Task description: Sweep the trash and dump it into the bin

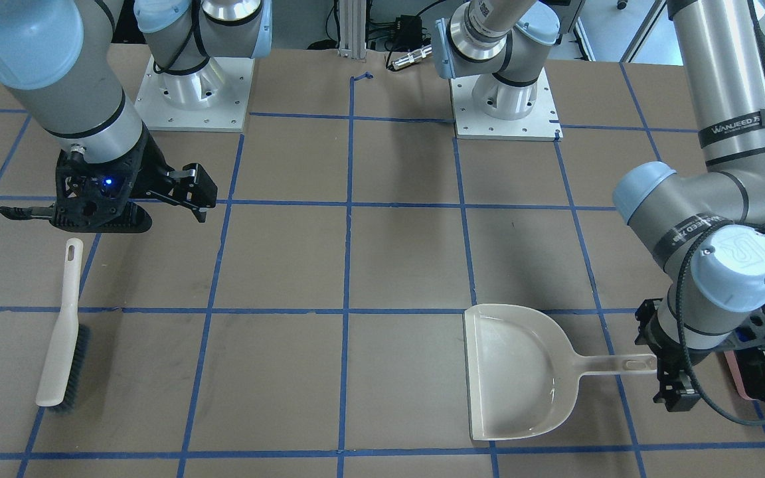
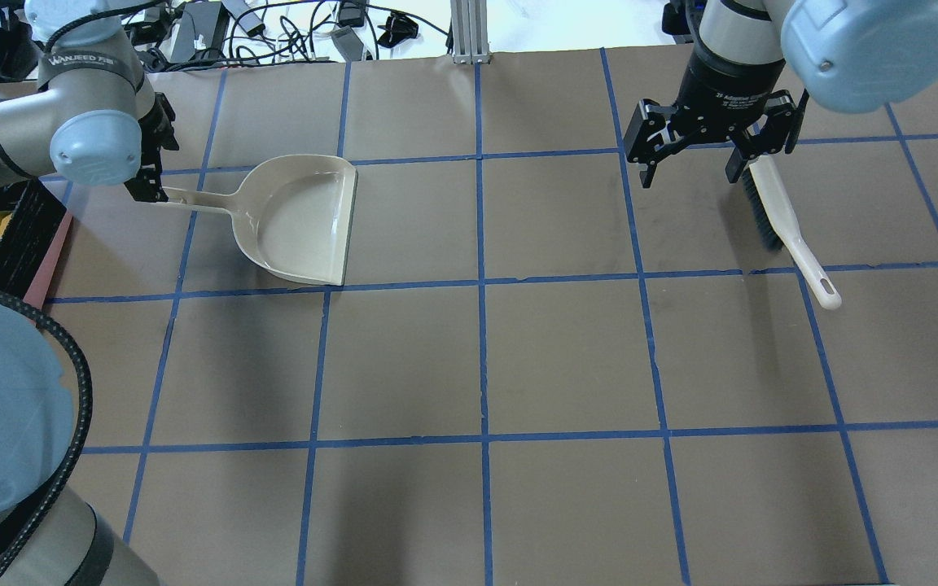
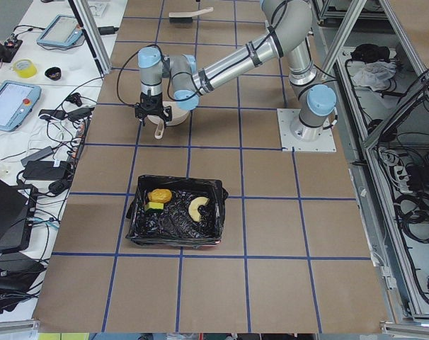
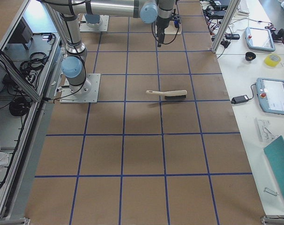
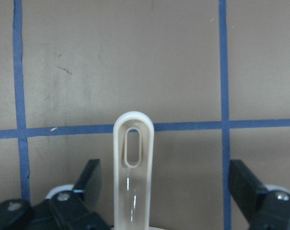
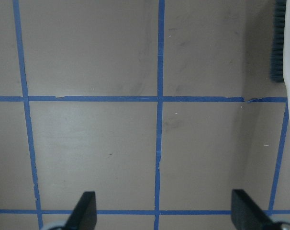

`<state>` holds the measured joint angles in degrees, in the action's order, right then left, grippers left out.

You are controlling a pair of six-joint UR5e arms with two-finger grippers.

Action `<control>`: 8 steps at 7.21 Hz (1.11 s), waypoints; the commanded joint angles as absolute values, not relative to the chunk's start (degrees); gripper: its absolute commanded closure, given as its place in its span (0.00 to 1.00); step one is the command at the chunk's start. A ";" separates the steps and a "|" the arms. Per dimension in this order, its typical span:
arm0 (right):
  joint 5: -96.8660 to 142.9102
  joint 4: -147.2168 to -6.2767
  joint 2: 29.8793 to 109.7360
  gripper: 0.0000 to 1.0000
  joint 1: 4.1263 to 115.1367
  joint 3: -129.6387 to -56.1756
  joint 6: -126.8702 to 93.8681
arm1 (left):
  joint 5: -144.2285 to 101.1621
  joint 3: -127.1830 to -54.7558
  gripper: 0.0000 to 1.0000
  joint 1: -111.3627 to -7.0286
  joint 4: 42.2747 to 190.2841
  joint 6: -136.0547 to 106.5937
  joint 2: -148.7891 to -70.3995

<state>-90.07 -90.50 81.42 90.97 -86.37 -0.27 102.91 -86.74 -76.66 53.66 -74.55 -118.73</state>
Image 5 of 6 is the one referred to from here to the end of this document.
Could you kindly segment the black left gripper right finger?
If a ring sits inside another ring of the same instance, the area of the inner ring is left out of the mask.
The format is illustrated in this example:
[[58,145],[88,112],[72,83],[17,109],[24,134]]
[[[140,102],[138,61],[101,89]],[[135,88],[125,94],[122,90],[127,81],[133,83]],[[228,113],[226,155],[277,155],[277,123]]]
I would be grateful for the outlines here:
[[242,160],[230,160],[228,189],[250,225],[269,225],[264,212],[269,191]]

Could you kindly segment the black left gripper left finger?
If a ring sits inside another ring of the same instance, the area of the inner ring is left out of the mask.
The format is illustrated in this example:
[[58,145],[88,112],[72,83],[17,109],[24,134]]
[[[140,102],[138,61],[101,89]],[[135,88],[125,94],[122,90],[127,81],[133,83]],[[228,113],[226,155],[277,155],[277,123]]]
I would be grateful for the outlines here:
[[100,160],[88,160],[72,191],[79,195],[89,210],[96,207],[102,189]]

